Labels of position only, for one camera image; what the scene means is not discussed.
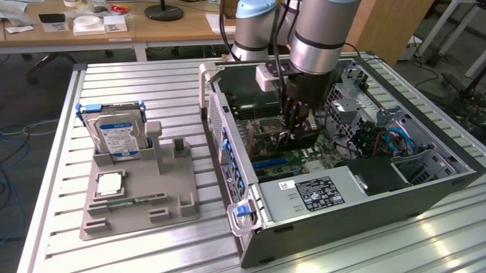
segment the hard drive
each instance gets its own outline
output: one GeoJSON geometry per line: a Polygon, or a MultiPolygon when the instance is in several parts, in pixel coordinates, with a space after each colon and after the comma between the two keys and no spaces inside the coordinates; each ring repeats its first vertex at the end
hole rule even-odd
{"type": "Polygon", "coordinates": [[[97,154],[111,154],[113,161],[140,158],[140,149],[149,147],[141,101],[84,107],[77,104],[76,115],[88,129],[97,154]]]}

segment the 3d printed stand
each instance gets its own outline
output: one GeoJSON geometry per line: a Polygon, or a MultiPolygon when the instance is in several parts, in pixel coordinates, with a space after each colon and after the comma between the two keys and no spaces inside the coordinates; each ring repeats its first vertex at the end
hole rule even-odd
{"type": "Polygon", "coordinates": [[[160,122],[145,123],[152,148],[113,162],[95,154],[80,239],[91,240],[199,218],[195,171],[184,138],[159,145],[160,122]]]}

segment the table leg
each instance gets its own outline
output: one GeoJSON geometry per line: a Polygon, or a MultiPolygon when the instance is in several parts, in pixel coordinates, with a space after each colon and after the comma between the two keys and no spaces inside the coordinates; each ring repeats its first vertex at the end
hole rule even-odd
{"type": "Polygon", "coordinates": [[[486,65],[486,50],[482,53],[479,59],[471,65],[471,68],[467,70],[464,76],[468,78],[474,78],[478,74],[479,69],[486,65]]]}
{"type": "Polygon", "coordinates": [[[136,61],[147,61],[145,49],[147,49],[147,43],[135,43],[133,44],[136,61]]]}
{"type": "Polygon", "coordinates": [[[447,42],[442,46],[440,51],[439,51],[439,55],[446,55],[446,52],[447,52],[448,48],[454,44],[456,38],[459,37],[459,35],[460,35],[462,31],[464,30],[464,28],[467,27],[468,23],[471,22],[474,16],[478,14],[479,10],[480,10],[480,8],[478,6],[475,6],[472,8],[472,10],[468,12],[464,19],[460,22],[460,25],[456,27],[456,29],[455,29],[452,35],[450,36],[447,42]]]}
{"type": "Polygon", "coordinates": [[[443,14],[442,14],[442,16],[440,16],[432,30],[430,31],[430,34],[427,35],[427,38],[424,39],[424,41],[423,41],[423,43],[420,45],[420,48],[418,49],[418,53],[420,55],[423,55],[427,47],[430,46],[430,43],[432,42],[432,40],[434,40],[434,38],[435,38],[443,24],[446,23],[452,11],[455,10],[455,7],[456,7],[458,4],[459,4],[459,0],[452,0],[450,2],[446,11],[443,12],[443,14]]]}

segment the circuit board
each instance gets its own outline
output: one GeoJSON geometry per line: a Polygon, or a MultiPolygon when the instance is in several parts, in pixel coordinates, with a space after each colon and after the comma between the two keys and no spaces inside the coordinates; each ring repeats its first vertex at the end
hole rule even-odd
{"type": "Polygon", "coordinates": [[[279,117],[237,121],[236,126],[260,182],[331,169],[343,160],[324,132],[312,147],[279,152],[275,147],[275,138],[283,131],[279,117]]]}

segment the small label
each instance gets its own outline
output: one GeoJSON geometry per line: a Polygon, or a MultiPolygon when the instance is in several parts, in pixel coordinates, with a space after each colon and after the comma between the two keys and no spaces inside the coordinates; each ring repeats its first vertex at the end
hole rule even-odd
{"type": "Polygon", "coordinates": [[[295,188],[295,182],[294,182],[294,180],[284,181],[284,182],[279,182],[279,187],[280,187],[280,190],[282,191],[284,189],[292,189],[292,188],[295,188]]]}
{"type": "Polygon", "coordinates": [[[344,203],[344,199],[328,176],[296,183],[295,187],[306,208],[311,212],[344,203]]]}
{"type": "Polygon", "coordinates": [[[133,126],[129,122],[100,126],[108,151],[113,156],[131,156],[139,152],[136,138],[131,135],[133,126]]]}
{"type": "Polygon", "coordinates": [[[109,42],[129,42],[131,38],[111,38],[108,39],[109,42]]]}
{"type": "Polygon", "coordinates": [[[33,27],[27,26],[27,27],[6,27],[5,30],[8,31],[8,33],[16,33],[16,32],[24,32],[27,30],[33,30],[33,27]]]}

